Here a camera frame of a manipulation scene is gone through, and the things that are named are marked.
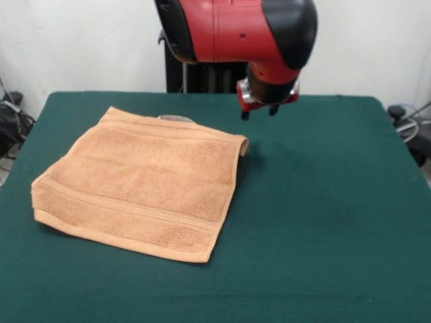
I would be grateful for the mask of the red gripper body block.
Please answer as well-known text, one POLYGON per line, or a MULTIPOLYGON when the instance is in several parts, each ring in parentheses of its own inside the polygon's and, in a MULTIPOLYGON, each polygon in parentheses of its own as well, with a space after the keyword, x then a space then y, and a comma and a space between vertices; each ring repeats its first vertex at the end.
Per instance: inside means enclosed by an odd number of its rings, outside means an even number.
POLYGON ((252 112, 263 107, 291 104, 298 100, 300 85, 298 80, 281 85, 258 82, 250 83, 242 79, 236 84, 238 101, 242 110, 252 112))

